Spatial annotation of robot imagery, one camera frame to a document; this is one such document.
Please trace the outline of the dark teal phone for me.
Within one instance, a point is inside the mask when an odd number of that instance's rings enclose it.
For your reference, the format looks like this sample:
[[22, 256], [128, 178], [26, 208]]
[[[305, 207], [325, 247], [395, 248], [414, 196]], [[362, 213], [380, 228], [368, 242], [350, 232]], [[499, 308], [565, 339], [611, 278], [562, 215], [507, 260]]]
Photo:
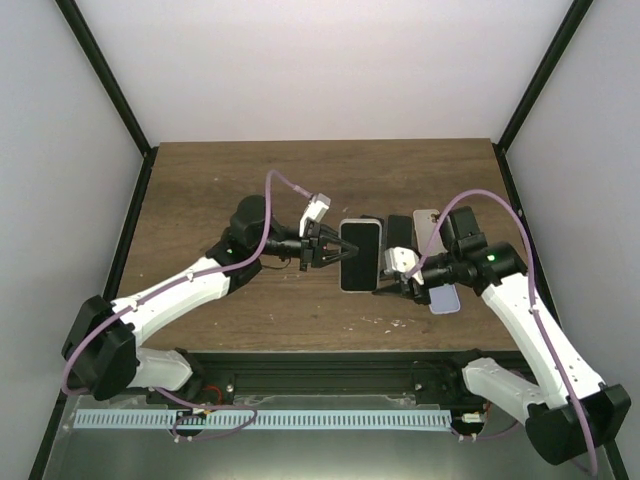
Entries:
[[410, 216], [389, 215], [386, 222], [386, 248], [412, 248], [413, 229]]

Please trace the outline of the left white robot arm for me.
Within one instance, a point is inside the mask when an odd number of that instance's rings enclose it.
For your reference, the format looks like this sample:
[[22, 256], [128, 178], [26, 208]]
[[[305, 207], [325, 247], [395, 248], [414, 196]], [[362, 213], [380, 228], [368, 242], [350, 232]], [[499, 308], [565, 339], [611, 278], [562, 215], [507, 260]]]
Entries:
[[220, 240], [182, 272], [128, 297], [87, 299], [62, 347], [64, 387], [96, 400], [131, 388], [158, 387], [181, 403], [196, 402], [205, 381], [194, 360], [184, 350], [153, 350], [145, 342], [197, 307], [244, 287], [261, 272], [262, 255], [297, 259], [301, 270], [355, 257], [358, 247], [322, 223], [329, 206], [325, 195], [313, 196], [292, 229], [275, 220], [268, 199], [248, 196]]

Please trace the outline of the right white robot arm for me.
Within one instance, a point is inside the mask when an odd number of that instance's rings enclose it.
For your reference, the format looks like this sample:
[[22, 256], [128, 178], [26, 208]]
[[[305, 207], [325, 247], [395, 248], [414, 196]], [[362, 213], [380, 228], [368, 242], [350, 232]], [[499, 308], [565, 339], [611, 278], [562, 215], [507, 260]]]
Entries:
[[391, 215], [383, 231], [383, 272], [393, 282], [382, 293], [429, 305], [438, 287], [472, 289], [506, 327], [534, 377], [528, 381], [480, 352], [468, 353], [444, 378], [451, 400], [477, 395], [497, 405], [552, 465], [615, 439], [632, 405], [629, 394], [582, 358], [540, 300], [531, 268], [510, 243], [488, 243], [470, 207], [446, 217], [436, 210]]

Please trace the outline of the beige phone case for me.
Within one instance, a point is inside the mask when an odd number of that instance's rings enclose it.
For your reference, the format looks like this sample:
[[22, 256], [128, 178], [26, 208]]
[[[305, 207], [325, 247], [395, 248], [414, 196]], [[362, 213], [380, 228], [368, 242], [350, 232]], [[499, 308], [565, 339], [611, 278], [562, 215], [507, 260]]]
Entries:
[[440, 234], [436, 231], [436, 224], [440, 212], [436, 209], [419, 209], [413, 212], [413, 222], [417, 248], [421, 255], [438, 255], [445, 253]]

